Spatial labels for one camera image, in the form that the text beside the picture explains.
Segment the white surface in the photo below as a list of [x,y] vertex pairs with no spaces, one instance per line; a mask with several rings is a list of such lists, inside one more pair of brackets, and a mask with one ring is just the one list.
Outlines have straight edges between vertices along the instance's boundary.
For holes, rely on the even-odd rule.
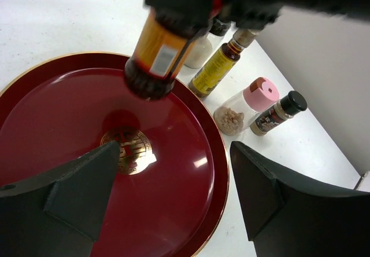
[[[0,89],[27,68],[48,58],[83,51],[131,54],[147,11],[142,0],[0,0]],[[179,78],[195,74],[183,68]],[[213,112],[222,102],[258,76],[275,83],[281,94],[291,86],[257,42],[205,100]],[[225,137],[227,149],[234,138]],[[359,175],[311,114],[299,114],[270,132],[256,137],[247,130],[243,141],[266,157],[323,182],[354,188]],[[255,256],[247,241],[234,177],[224,216],[199,257]]]
[[258,37],[262,48],[351,164],[370,170],[370,23],[286,9]]

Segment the yellow label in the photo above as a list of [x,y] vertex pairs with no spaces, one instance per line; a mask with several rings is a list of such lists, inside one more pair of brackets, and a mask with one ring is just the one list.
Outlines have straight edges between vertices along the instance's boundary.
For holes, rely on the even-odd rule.
[[[161,26],[156,21],[156,14],[152,10],[136,45],[135,61],[145,72],[159,78],[165,78],[180,57],[187,42],[186,38],[181,38]],[[171,77],[175,77],[179,73],[194,43],[189,45]]]
[[219,48],[192,79],[194,87],[203,94],[211,93],[235,63]]

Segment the jar lid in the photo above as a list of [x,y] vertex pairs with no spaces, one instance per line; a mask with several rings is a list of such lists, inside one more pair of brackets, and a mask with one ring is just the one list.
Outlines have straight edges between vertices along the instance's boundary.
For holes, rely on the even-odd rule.
[[280,104],[289,115],[296,115],[307,109],[306,99],[297,91],[290,91],[288,95],[280,100]]
[[231,22],[224,21],[219,16],[213,18],[212,28],[209,30],[209,33],[212,33],[216,36],[225,36],[226,32],[230,29]]
[[279,99],[279,91],[267,78],[257,78],[243,91],[247,104],[257,112],[262,112]]

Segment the bottle cap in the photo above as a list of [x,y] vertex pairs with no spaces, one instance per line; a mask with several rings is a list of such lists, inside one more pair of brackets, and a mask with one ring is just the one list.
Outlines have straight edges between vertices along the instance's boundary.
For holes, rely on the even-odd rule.
[[258,78],[243,91],[247,104],[257,112],[266,110],[279,99],[279,91],[267,78]]
[[215,18],[213,18],[212,28],[209,30],[209,32],[216,36],[225,36],[230,26],[231,22],[224,21],[219,18],[219,16],[216,16]]
[[280,104],[289,115],[296,115],[307,109],[306,99],[297,91],[290,91],[288,95],[280,100]]
[[235,31],[233,39],[242,47],[248,47],[260,32],[260,30],[246,30],[240,28]]

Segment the white wall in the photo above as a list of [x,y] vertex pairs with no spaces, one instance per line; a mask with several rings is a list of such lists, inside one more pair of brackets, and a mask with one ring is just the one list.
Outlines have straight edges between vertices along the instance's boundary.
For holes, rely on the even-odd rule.
[[286,9],[258,42],[357,171],[370,170],[370,23]]

